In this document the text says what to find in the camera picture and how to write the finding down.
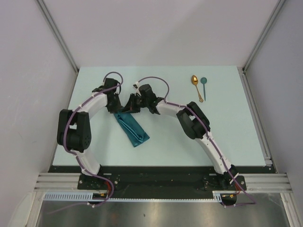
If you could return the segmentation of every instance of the utensil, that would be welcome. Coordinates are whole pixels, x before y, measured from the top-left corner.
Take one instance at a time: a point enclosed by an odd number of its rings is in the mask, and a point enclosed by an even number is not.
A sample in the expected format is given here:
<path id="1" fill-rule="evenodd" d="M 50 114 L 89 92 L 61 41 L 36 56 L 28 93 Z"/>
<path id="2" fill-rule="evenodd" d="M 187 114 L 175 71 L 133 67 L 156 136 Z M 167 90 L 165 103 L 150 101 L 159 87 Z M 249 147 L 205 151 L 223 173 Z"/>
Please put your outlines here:
<path id="1" fill-rule="evenodd" d="M 198 87 L 197 87 L 197 84 L 198 84 L 198 78 L 195 76 L 195 75 L 193 75 L 192 77 L 191 77 L 191 83 L 193 84 L 193 85 L 195 85 L 195 87 L 196 87 L 196 89 L 197 89 L 197 92 L 198 92 L 198 96 L 199 96 L 199 101 L 202 103 L 204 100 L 203 100 L 203 98 L 201 97 L 201 94 L 200 94 L 200 92 L 199 92 L 199 90 L 198 90 Z"/>
<path id="2" fill-rule="evenodd" d="M 207 79 L 205 77 L 202 77 L 200 81 L 203 84 L 204 100 L 206 101 L 206 97 L 205 97 L 205 84 L 207 83 Z"/>

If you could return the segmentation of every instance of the white wall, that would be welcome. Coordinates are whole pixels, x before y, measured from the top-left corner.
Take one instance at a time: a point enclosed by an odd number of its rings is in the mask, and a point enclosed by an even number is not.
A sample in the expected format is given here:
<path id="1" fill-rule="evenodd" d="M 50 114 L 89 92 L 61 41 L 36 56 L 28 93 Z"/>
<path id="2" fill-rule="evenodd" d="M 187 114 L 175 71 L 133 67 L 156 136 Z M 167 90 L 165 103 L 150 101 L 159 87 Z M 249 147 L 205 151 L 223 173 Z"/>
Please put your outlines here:
<path id="1" fill-rule="evenodd" d="M 243 66 L 277 0 L 45 0 L 78 66 Z"/>
<path id="2" fill-rule="evenodd" d="M 303 1 L 288 1 L 248 70 L 279 171 L 303 210 Z"/>
<path id="3" fill-rule="evenodd" d="M 75 74 L 33 0 L 0 8 L 0 226 L 50 164 Z"/>

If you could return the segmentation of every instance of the teal spoon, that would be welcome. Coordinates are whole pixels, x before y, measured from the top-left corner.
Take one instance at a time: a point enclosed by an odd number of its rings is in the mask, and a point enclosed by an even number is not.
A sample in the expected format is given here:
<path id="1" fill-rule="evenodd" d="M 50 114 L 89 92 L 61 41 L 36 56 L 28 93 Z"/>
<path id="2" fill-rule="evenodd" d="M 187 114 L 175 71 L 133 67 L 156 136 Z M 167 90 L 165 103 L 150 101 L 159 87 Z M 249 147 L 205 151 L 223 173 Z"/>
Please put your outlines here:
<path id="1" fill-rule="evenodd" d="M 204 100 L 206 101 L 206 97 L 205 97 L 205 84 L 207 83 L 207 79 L 205 77 L 202 77 L 200 81 L 203 84 Z"/>

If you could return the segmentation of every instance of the white table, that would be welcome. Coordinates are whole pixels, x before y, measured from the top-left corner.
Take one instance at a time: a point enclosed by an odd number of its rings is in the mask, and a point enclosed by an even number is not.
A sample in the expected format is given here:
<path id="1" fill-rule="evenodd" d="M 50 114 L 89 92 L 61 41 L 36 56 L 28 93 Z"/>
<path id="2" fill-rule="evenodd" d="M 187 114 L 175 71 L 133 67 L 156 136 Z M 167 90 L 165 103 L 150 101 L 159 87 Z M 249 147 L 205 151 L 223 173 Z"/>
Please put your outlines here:
<path id="1" fill-rule="evenodd" d="M 124 77 L 121 104 L 125 105 L 134 92 L 132 84 L 143 77 L 157 76 L 170 85 L 168 101 L 188 104 L 195 101 L 210 121 L 213 136 L 225 156 L 236 166 L 264 166 L 265 161 L 257 137 L 238 70 L 235 66 L 185 67 L 82 67 L 69 109 L 75 109 L 102 84 L 110 71 Z M 206 101 L 200 103 L 190 78 L 195 74 L 207 78 Z M 166 94 L 166 85 L 156 79 L 147 79 L 157 96 Z M 203 96 L 203 86 L 198 84 Z M 150 136 L 134 148 L 114 116 L 106 108 L 91 120 L 91 149 L 104 166 L 211 166 L 202 148 L 183 132 L 177 118 L 151 114 L 147 108 L 134 113 L 134 118 Z M 54 166 L 76 166 L 75 158 L 58 146 Z"/>

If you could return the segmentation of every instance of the blue cloth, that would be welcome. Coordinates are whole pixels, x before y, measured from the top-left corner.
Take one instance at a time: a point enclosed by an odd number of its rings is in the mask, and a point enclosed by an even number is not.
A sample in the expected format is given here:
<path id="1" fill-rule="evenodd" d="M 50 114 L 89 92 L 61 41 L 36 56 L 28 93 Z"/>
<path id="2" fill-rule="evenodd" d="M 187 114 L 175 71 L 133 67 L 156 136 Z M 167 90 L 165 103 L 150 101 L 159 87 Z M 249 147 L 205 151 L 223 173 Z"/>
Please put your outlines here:
<path id="1" fill-rule="evenodd" d="M 134 148 L 150 138 L 131 114 L 118 112 L 114 113 L 114 116 Z"/>

